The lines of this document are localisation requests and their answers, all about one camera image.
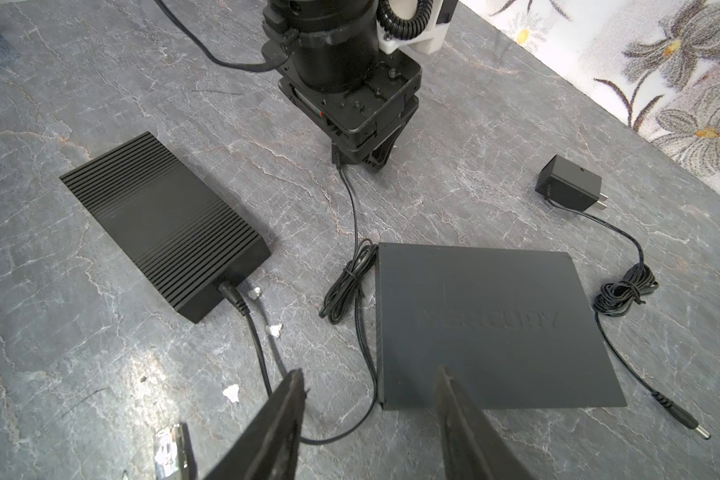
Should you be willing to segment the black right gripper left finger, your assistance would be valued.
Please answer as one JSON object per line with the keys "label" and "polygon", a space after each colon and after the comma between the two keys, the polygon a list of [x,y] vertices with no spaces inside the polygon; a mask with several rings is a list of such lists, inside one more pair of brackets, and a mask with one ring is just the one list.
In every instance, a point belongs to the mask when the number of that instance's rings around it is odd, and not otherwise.
{"label": "black right gripper left finger", "polygon": [[306,390],[303,372],[284,377],[209,479],[293,479],[296,476]]}

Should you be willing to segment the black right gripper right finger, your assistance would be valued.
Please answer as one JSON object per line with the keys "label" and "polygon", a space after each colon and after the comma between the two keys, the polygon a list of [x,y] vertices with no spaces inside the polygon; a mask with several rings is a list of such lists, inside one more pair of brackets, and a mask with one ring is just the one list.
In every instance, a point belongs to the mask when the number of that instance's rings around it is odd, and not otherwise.
{"label": "black right gripper right finger", "polygon": [[435,403],[448,479],[531,479],[455,377],[437,369]]}

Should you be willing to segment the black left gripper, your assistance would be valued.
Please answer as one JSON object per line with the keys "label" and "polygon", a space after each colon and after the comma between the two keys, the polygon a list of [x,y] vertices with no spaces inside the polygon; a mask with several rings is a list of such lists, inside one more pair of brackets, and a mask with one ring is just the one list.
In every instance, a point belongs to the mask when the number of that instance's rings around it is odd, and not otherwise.
{"label": "black left gripper", "polygon": [[358,86],[324,93],[306,86],[292,62],[281,67],[283,94],[333,141],[331,163],[384,168],[419,106],[422,68],[401,51],[382,53]]}

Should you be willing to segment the black power adapter with cable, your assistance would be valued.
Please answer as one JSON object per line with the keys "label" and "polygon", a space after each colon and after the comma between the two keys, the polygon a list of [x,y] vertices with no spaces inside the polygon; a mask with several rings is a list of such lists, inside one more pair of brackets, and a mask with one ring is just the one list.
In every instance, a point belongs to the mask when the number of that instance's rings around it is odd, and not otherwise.
{"label": "black power adapter with cable", "polygon": [[[363,240],[360,239],[358,231],[357,207],[351,183],[344,173],[344,167],[342,165],[337,164],[336,170],[350,200],[353,220],[354,248],[351,259],[344,265],[341,274],[332,283],[331,287],[323,297],[322,306],[318,315],[320,318],[327,319],[332,325],[336,325],[342,319],[349,304],[353,304],[356,339],[372,382],[372,396],[370,406],[366,413],[347,431],[327,439],[310,439],[302,436],[300,441],[309,446],[329,445],[354,433],[370,417],[375,405],[377,404],[379,392],[378,373],[372,359],[365,322],[361,312],[361,300],[363,298],[362,281],[376,262],[378,245],[368,238],[364,238]],[[248,330],[253,339],[253,345],[265,392],[267,396],[270,397],[273,394],[273,388],[268,374],[261,340],[256,326],[254,325],[250,309],[248,308],[246,301],[238,292],[237,288],[233,286],[230,281],[221,281],[217,286],[217,290],[221,293],[222,297],[238,311],[247,323]]]}

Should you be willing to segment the slim ribbed black switch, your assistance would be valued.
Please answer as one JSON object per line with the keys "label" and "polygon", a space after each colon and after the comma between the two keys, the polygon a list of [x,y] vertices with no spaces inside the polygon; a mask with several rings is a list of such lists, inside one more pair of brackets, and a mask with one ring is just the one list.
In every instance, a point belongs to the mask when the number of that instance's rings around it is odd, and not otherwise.
{"label": "slim ribbed black switch", "polygon": [[163,299],[198,323],[271,255],[263,236],[144,132],[61,175]]}

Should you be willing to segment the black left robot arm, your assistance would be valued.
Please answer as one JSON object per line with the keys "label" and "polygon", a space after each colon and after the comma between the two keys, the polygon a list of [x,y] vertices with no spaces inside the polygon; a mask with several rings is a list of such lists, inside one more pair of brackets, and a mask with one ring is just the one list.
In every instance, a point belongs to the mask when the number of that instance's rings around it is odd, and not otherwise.
{"label": "black left robot arm", "polygon": [[283,94],[330,138],[334,165],[375,171],[419,106],[422,69],[402,48],[436,50],[453,12],[443,1],[269,1],[263,62],[233,63],[157,5],[212,63],[278,72]]}

